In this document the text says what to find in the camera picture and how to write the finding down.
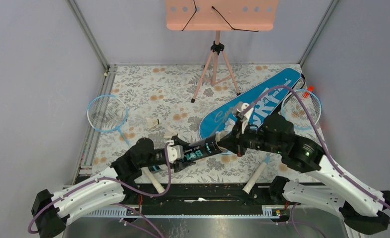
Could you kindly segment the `black shuttlecock tube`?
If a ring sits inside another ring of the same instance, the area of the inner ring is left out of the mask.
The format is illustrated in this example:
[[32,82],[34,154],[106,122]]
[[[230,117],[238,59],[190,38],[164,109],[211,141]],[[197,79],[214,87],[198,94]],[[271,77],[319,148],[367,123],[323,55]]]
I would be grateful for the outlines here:
[[[181,159],[184,161],[197,161],[202,158],[206,158],[209,156],[213,156],[219,153],[222,153],[223,151],[218,147],[216,142],[216,137],[209,136],[205,139],[195,141],[190,144],[192,146],[189,150],[183,150],[184,157]],[[152,166],[155,165],[156,162],[156,154],[160,149],[155,149],[153,142],[151,142],[148,146],[144,147],[144,151],[150,152],[151,155],[149,156],[149,170],[152,171]]]

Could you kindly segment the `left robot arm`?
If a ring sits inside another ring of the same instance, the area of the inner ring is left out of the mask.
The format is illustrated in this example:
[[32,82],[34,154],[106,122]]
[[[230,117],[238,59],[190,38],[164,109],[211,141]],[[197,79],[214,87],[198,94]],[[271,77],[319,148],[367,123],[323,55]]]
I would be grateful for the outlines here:
[[151,183],[155,192],[138,189],[134,182],[142,176],[143,169],[157,169],[164,165],[168,171],[178,172],[192,165],[191,155],[200,147],[178,136],[167,141],[162,149],[154,148],[151,139],[141,138],[106,169],[96,175],[61,191],[40,191],[35,198],[28,233],[41,238],[54,238],[78,218],[107,205],[124,201],[134,203],[138,195],[160,197],[171,187],[168,181],[162,186],[156,179]]

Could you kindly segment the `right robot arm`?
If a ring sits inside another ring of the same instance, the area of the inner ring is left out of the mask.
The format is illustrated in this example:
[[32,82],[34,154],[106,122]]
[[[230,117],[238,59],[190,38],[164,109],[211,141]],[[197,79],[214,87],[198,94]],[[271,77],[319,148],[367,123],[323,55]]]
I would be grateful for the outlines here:
[[258,130],[241,130],[237,121],[231,132],[217,134],[218,146],[238,156],[247,149],[254,149],[281,155],[281,161],[290,169],[311,176],[331,189],[321,192],[295,183],[288,178],[276,176],[268,193],[271,202],[282,204],[297,202],[314,206],[343,219],[350,228],[366,235],[387,230],[390,217],[383,212],[390,206],[390,191],[378,191],[363,183],[361,191],[354,186],[358,179],[341,175],[315,141],[296,135],[293,124],[281,115],[270,115]]

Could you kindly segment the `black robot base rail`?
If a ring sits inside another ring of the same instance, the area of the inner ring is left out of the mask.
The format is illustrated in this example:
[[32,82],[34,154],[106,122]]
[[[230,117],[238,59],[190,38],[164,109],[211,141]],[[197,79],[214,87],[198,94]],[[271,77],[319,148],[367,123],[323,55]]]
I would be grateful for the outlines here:
[[121,202],[140,208],[142,214],[159,216],[253,216],[263,215],[265,208],[285,209],[292,205],[269,193],[268,183],[253,186],[249,193],[242,183],[172,184],[160,197],[125,191]]

